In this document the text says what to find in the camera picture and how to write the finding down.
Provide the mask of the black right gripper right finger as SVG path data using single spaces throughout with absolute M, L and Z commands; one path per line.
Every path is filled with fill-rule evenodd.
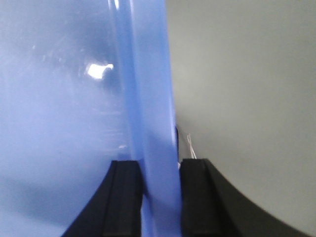
M 184 237 L 304 237 L 253 203 L 211 163 L 186 158 L 180 165 Z

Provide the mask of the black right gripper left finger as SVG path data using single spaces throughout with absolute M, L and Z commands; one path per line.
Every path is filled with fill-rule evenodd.
M 114 160 L 96 193 L 63 236 L 139 237 L 142 199 L 138 162 Z

